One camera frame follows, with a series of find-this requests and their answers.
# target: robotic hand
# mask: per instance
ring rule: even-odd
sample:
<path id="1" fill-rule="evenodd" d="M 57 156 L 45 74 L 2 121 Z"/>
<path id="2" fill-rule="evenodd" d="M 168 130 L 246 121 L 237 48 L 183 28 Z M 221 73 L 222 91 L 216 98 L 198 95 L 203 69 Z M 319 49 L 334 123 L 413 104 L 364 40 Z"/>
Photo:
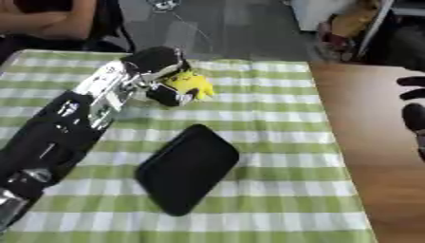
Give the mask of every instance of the robotic hand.
<path id="1" fill-rule="evenodd" d="M 178 106 L 213 94 L 178 49 L 153 47 L 111 61 L 42 108 L 0 150 L 0 233 L 59 183 L 136 92 Z"/>

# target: tablecloth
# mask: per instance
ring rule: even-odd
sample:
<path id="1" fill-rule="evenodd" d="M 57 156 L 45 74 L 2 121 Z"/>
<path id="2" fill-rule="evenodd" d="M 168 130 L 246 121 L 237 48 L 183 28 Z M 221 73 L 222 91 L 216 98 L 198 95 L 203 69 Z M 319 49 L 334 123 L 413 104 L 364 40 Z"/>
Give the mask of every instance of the tablecloth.
<path id="1" fill-rule="evenodd" d="M 2 144 L 25 120 L 122 54 L 26 50 L 0 78 Z M 131 101 L 79 166 L 5 234 L 6 242 L 375 242 L 306 63 L 192 61 L 204 102 Z M 164 214 L 135 168 L 186 127 L 241 153 L 193 212 Z"/>

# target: black plastic tray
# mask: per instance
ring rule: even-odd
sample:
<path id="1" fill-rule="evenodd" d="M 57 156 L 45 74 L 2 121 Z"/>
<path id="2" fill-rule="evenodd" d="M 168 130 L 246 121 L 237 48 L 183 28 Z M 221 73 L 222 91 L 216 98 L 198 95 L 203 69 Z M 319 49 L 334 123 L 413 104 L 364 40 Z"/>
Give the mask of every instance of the black plastic tray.
<path id="1" fill-rule="evenodd" d="M 169 215 L 185 215 L 239 160 L 239 153 L 205 125 L 184 130 L 140 165 L 136 180 Z"/>

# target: floor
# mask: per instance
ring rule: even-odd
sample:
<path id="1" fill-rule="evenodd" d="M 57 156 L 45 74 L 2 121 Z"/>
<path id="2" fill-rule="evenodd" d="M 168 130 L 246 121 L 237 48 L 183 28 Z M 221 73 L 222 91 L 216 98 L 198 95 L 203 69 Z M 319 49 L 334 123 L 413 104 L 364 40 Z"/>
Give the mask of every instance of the floor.
<path id="1" fill-rule="evenodd" d="M 316 59 L 312 37 L 298 30 L 291 8 L 280 0 L 182 0 L 166 13 L 153 12 L 145 0 L 120 2 L 138 49 L 180 47 L 200 60 Z"/>

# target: wooden table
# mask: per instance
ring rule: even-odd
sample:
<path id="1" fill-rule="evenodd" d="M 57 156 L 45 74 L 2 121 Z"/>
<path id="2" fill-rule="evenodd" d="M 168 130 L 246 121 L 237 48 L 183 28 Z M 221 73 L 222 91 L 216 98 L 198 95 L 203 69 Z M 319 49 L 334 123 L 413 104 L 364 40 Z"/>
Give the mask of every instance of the wooden table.
<path id="1" fill-rule="evenodd" d="M 401 118 L 397 67 L 311 64 L 379 242 L 425 242 L 425 163 Z"/>

